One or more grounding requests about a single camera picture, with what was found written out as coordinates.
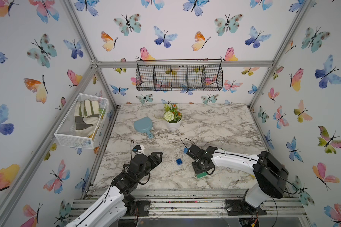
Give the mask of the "green lego base brick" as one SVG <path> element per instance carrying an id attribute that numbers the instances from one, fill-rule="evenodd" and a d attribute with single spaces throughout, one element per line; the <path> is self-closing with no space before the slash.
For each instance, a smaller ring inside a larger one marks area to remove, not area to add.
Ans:
<path id="1" fill-rule="evenodd" d="M 207 172 L 203 172 L 203 173 L 197 174 L 197 179 L 203 178 L 203 177 L 205 177 L 207 175 L 208 175 Z"/>

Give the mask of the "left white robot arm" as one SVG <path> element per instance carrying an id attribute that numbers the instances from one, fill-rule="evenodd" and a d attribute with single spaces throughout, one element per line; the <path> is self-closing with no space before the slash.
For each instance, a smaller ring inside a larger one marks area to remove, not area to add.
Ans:
<path id="1" fill-rule="evenodd" d="M 68 223 L 68 227 L 109 227 L 125 215 L 138 215 L 136 198 L 131 193 L 143 184 L 141 180 L 159 166 L 162 152 L 153 152 L 149 156 L 136 154 L 130 163 L 112 181 L 105 193 L 97 199 L 83 214 Z"/>

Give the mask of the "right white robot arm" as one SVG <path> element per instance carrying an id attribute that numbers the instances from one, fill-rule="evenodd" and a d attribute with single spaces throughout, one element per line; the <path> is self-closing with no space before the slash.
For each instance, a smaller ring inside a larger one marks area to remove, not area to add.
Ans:
<path id="1" fill-rule="evenodd" d="M 269 198 L 283 198 L 289 172 L 267 151 L 258 155 L 244 155 L 211 146 L 203 150 L 195 144 L 186 151 L 194 160 L 192 166 L 196 175 L 211 175 L 217 167 L 227 167 L 255 177 L 257 183 L 247 190 L 242 199 L 242 204 L 250 208 L 260 207 Z"/>

